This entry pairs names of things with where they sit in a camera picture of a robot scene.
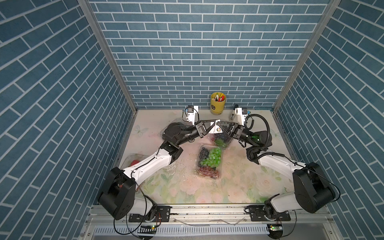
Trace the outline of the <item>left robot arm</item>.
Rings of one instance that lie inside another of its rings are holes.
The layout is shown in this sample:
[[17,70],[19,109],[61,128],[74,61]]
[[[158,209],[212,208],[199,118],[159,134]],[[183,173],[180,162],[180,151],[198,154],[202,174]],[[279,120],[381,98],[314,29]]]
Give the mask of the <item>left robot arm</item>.
[[102,184],[98,203],[114,218],[141,215],[152,220],[158,204],[146,195],[136,197],[140,184],[158,170],[169,166],[182,154],[181,145],[196,138],[203,138],[215,127],[214,120],[198,121],[194,125],[171,123],[162,134],[163,143],[154,154],[130,167],[115,167],[109,171]]

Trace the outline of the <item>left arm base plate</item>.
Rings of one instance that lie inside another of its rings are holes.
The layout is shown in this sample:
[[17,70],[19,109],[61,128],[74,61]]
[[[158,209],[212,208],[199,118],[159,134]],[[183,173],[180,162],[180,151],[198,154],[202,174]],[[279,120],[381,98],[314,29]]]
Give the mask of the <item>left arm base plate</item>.
[[157,206],[152,207],[148,214],[145,216],[139,214],[129,214],[129,223],[140,223],[143,222],[169,222],[171,215],[171,206]]

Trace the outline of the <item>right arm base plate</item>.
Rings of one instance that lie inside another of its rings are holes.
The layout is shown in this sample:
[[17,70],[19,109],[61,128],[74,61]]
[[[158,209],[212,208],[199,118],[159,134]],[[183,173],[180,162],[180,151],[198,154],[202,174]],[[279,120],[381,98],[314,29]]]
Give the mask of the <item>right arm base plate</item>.
[[249,205],[244,208],[244,212],[250,215],[252,222],[288,222],[291,220],[289,212],[278,213],[265,205]]

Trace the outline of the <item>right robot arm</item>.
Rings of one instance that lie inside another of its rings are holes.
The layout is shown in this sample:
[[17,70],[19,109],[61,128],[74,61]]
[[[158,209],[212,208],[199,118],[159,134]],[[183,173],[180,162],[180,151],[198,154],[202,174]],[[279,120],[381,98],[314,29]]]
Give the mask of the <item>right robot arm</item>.
[[277,194],[265,201],[266,218],[274,220],[279,214],[291,210],[313,214],[340,199],[340,189],[325,177],[320,165],[295,162],[284,154],[268,150],[272,145],[271,128],[263,116],[251,114],[242,124],[218,122],[217,125],[246,148],[249,161],[270,168],[293,182],[293,192]]

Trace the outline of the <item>white sticker sheet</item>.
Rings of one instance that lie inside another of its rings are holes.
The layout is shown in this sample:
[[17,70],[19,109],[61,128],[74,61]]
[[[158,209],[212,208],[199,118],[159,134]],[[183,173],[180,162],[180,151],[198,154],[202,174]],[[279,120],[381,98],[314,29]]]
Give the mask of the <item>white sticker sheet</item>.
[[209,131],[210,134],[221,134],[223,132],[222,128],[218,125],[221,120],[214,120],[211,122],[210,126],[212,127]]

